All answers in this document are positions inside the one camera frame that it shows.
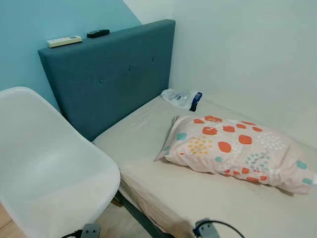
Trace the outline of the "cream remote control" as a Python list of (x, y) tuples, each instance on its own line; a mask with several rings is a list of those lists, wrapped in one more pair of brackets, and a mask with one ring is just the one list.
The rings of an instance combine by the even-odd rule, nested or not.
[(64, 38), (50, 39), (46, 41), (48, 48), (56, 48), (59, 46), (72, 45), (81, 42), (81, 36), (68, 36)]

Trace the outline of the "blue-grey fabric headboard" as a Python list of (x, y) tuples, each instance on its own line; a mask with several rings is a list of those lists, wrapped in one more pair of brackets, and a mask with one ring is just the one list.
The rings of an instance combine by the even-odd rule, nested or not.
[(168, 88), (176, 22), (38, 51), (62, 116), (93, 141)]

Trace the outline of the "dark bed frame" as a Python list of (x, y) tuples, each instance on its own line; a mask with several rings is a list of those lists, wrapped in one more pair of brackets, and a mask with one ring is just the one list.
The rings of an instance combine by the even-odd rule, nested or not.
[(161, 231), (151, 220), (148, 218), (140, 209), (136, 208), (132, 202), (130, 202), (127, 198), (122, 195), (120, 191), (114, 196), (114, 199), (117, 200), (124, 206), (125, 209), (133, 216), (134, 220), (138, 222), (145, 231), (152, 238), (175, 238), (174, 236)]

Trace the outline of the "black remote control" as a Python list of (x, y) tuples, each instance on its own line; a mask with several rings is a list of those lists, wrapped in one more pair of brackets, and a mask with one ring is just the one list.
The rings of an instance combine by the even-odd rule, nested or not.
[(88, 32), (88, 34), (86, 34), (87, 38), (100, 38), (102, 36), (106, 36), (110, 34), (110, 30), (109, 29), (100, 29), (100, 30), (93, 30), (91, 32)]

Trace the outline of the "mattress with beige sheet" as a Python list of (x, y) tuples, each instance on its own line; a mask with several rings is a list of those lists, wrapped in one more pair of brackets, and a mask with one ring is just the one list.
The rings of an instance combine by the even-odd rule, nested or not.
[(158, 160), (173, 119), (188, 113), (155, 97), (94, 140), (120, 168), (126, 199), (177, 238), (191, 238), (204, 218), (219, 221), (222, 238), (316, 238), (315, 191), (292, 195)]

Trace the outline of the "white plastic chair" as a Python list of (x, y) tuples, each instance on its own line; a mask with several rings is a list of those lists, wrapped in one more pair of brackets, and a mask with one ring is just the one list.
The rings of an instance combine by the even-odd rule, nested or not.
[(0, 204), (25, 236), (95, 222), (119, 185), (116, 163), (37, 92), (0, 91)]

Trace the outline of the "pink patterned pillow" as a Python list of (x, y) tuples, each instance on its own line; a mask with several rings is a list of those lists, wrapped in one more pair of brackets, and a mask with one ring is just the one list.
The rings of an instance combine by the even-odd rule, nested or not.
[(317, 183), (303, 150), (290, 136), (244, 120), (176, 116), (157, 159), (299, 195)]

